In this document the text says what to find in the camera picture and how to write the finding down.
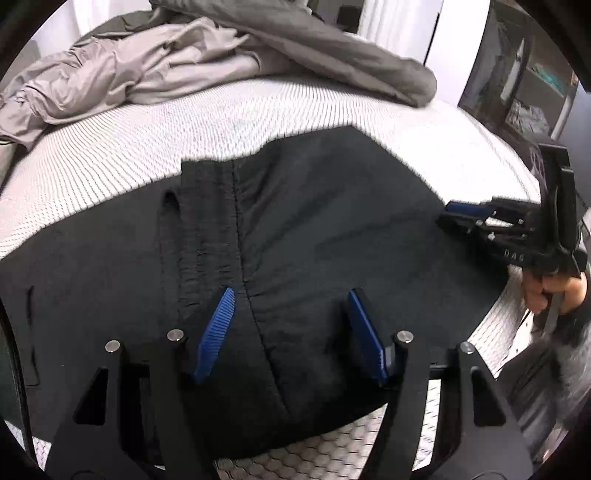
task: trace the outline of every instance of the white textured surface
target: white textured surface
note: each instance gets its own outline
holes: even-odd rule
[[[539,199],[535,180],[515,153],[455,107],[435,101],[413,109],[315,79],[255,79],[160,105],[122,106],[46,135],[15,167],[0,196],[0,258],[47,225],[179,174],[185,159],[242,157],[274,138],[341,125],[357,127],[396,155],[442,202]],[[524,313],[520,272],[510,273],[502,296],[470,337],[493,372]],[[430,382],[415,467],[430,460],[438,408],[439,385]],[[220,475],[357,478],[382,415],[383,408],[354,426],[256,459],[219,460]],[[35,445],[44,465],[50,444]]]
[[[15,427],[9,421],[5,422],[8,426],[8,429],[12,432],[14,437],[17,439],[18,443],[21,445],[22,448],[25,448],[25,444],[22,440],[22,432],[18,427]],[[45,440],[38,439],[37,437],[33,437],[33,446],[35,447],[35,455],[37,456],[37,463],[41,469],[45,470],[45,462],[47,461],[47,456],[49,455],[49,450],[51,449],[51,443],[46,442]]]

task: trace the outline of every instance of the gray blanket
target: gray blanket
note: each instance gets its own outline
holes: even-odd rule
[[[126,100],[161,102],[298,64],[411,106],[426,105],[436,91],[423,65],[344,35],[286,0],[152,3],[153,12],[110,20],[8,85],[0,96],[0,184],[15,144],[30,149],[48,125]]]

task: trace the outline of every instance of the blue gripper pad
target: blue gripper pad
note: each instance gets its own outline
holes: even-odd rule
[[[211,374],[217,360],[226,332],[234,316],[236,300],[234,291],[226,287],[220,296],[217,306],[197,345],[197,359],[192,376],[195,383],[200,384]]]
[[[481,203],[448,202],[445,206],[445,211],[455,215],[486,220],[488,217],[494,215],[495,209]]]
[[[347,297],[349,321],[361,349],[368,374],[379,385],[384,385],[394,369],[394,346],[383,331],[380,319],[375,316],[369,300],[361,288],[354,288]]]

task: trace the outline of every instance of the screw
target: screw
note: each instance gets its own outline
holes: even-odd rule
[[[470,342],[462,342],[460,344],[460,349],[462,350],[462,352],[467,353],[468,355],[471,355],[474,352],[476,352],[476,348]]]
[[[409,332],[408,330],[400,330],[396,334],[396,338],[400,340],[402,343],[410,343],[414,340],[414,335],[412,334],[412,332]]]
[[[119,348],[121,348],[121,344],[118,340],[111,340],[105,345],[105,350],[107,350],[109,353],[115,353],[117,350],[119,350]]]
[[[170,340],[171,342],[178,342],[178,341],[182,340],[183,337],[184,337],[184,332],[182,330],[179,330],[178,328],[175,328],[174,330],[170,330],[166,334],[166,338],[168,340]]]

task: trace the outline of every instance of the human hand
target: human hand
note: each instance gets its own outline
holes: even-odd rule
[[[569,277],[564,274],[544,275],[538,277],[530,270],[523,271],[521,293],[525,305],[535,314],[543,312],[548,307],[548,298],[544,293],[564,292],[564,300],[560,306],[560,314],[570,312],[580,306],[587,295],[587,277],[584,273],[580,278]]]

